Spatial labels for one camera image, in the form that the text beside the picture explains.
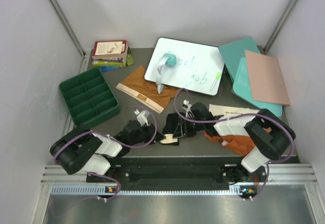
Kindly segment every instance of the green marker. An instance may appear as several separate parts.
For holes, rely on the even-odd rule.
[[[220,79],[220,77],[221,77],[221,73],[218,73],[217,76],[215,77],[215,80],[214,80],[214,82],[213,82],[211,88],[210,88],[210,91],[213,90],[214,86],[217,84],[217,82],[218,82],[218,80]]]

